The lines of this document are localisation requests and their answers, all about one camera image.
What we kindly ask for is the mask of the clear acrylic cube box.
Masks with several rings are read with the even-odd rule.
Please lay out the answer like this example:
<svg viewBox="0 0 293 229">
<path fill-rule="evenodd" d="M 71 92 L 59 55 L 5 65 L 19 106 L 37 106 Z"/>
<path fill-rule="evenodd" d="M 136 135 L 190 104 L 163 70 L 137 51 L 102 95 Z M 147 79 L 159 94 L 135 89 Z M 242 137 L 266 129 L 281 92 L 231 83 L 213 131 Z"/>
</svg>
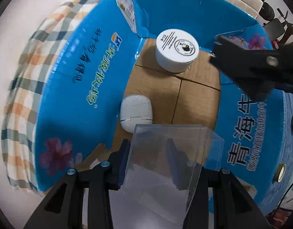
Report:
<svg viewBox="0 0 293 229">
<path fill-rule="evenodd" d="M 189 161 L 219 170 L 224 140 L 210 128 L 194 125 L 137 125 L 131 140 L 124 184 L 110 192 L 114 228 L 181 228 L 189 190 L 173 183 L 166 157 L 172 139 Z"/>
</svg>

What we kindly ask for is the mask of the blue cardboard milk box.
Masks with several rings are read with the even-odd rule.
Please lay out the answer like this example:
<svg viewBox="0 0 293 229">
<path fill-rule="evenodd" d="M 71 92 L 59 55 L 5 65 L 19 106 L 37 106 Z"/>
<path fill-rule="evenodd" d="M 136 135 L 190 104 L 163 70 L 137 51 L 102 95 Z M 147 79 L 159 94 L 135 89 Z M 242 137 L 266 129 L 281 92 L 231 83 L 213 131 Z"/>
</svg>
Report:
<svg viewBox="0 0 293 229">
<path fill-rule="evenodd" d="M 216 129 L 225 141 L 224 166 L 256 188 L 259 206 L 278 167 L 283 92 L 274 91 L 258 106 L 223 74 L 215 75 L 215 88 L 156 70 L 154 49 L 149 56 L 141 51 L 148 38 L 169 28 L 190 33 L 202 55 L 213 51 L 215 37 L 223 33 L 266 36 L 256 19 L 225 0 L 100 1 L 66 41 L 43 90 L 35 160 L 56 145 L 70 146 L 72 157 L 87 157 L 99 144 L 111 148 L 132 80 L 133 90 L 153 86 L 156 123 Z"/>
</svg>

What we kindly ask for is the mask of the black weight bench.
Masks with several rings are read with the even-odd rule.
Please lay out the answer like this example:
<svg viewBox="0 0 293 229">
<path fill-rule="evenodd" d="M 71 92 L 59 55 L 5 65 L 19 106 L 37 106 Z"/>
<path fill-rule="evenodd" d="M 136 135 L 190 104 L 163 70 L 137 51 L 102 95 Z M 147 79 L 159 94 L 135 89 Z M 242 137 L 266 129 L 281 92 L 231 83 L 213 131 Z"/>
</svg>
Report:
<svg viewBox="0 0 293 229">
<path fill-rule="evenodd" d="M 276 41 L 279 44 L 286 44 L 288 39 L 293 36 L 293 23 L 287 21 L 288 11 L 285 15 L 279 8 L 277 8 L 277 11 L 284 21 L 280 22 L 278 18 L 274 18 L 272 21 L 264 23 L 263 28 L 271 42 Z"/>
</svg>

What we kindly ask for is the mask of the blue striped tablecloth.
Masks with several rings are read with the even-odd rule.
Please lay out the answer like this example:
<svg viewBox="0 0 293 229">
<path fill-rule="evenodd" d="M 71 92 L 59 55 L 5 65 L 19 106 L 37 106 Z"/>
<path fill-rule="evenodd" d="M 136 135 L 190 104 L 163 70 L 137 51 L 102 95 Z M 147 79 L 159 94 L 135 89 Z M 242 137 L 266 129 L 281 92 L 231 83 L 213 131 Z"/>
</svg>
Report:
<svg viewBox="0 0 293 229">
<path fill-rule="evenodd" d="M 283 92 L 284 102 L 284 121 L 283 121 L 283 139 L 278 150 L 278 160 L 274 166 L 286 164 L 286 171 L 280 183 L 272 180 L 268 192 L 266 193 L 262 203 L 259 205 L 263 214 L 269 214 L 276 208 L 282 200 L 286 190 L 293 182 L 293 94 Z"/>
</svg>

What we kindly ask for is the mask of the white round jar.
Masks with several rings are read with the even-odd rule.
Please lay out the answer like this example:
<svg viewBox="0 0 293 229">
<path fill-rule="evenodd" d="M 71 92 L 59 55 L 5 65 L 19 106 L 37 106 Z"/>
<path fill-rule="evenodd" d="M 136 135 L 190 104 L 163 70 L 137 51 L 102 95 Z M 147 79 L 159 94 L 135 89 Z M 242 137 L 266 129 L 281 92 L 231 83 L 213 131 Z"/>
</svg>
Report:
<svg viewBox="0 0 293 229">
<path fill-rule="evenodd" d="M 162 31 L 156 38 L 156 61 L 166 71 L 187 71 L 199 54 L 197 40 L 188 32 L 171 28 Z"/>
</svg>

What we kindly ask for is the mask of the white earbuds case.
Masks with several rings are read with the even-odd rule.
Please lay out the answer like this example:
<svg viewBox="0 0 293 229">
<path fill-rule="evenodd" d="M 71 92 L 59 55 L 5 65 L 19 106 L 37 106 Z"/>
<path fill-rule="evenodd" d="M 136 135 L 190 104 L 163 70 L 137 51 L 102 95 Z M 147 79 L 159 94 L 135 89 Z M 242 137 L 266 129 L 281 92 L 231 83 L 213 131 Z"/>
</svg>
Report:
<svg viewBox="0 0 293 229">
<path fill-rule="evenodd" d="M 144 95 L 129 95 L 121 102 L 120 124 L 128 133 L 134 133 L 137 124 L 152 124 L 150 99 Z"/>
</svg>

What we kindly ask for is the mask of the plaid checkered tablecloth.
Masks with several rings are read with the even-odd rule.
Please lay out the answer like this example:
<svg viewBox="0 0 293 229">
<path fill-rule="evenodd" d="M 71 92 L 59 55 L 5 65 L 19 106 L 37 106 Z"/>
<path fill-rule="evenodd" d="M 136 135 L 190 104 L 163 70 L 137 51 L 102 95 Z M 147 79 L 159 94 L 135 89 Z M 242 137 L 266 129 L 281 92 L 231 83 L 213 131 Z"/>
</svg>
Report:
<svg viewBox="0 0 293 229">
<path fill-rule="evenodd" d="M 35 170 L 35 130 L 43 90 L 67 39 L 101 0 L 73 0 L 42 21 L 27 42 L 8 88 L 1 131 L 9 184 L 40 194 Z"/>
</svg>

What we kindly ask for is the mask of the barbell with black plates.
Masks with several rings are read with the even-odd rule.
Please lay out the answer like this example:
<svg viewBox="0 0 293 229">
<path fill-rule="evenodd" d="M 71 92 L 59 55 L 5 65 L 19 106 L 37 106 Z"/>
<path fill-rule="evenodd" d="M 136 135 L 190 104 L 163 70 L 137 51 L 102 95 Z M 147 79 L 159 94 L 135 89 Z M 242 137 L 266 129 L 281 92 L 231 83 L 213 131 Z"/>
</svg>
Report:
<svg viewBox="0 0 293 229">
<path fill-rule="evenodd" d="M 262 7 L 259 11 L 259 15 L 262 19 L 266 21 L 272 21 L 275 19 L 275 12 L 273 8 L 266 2 L 266 0 L 261 0 L 263 2 Z"/>
</svg>

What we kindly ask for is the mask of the small round metal tin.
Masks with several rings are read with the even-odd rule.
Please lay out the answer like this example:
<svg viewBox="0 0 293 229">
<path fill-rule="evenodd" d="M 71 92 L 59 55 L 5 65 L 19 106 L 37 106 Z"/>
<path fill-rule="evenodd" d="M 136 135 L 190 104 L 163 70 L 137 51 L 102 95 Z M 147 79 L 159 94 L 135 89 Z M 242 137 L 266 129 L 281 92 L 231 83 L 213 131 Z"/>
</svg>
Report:
<svg viewBox="0 0 293 229">
<path fill-rule="evenodd" d="M 280 163 L 274 174 L 274 181 L 280 183 L 282 179 L 284 178 L 285 172 L 286 172 L 286 164 Z"/>
</svg>

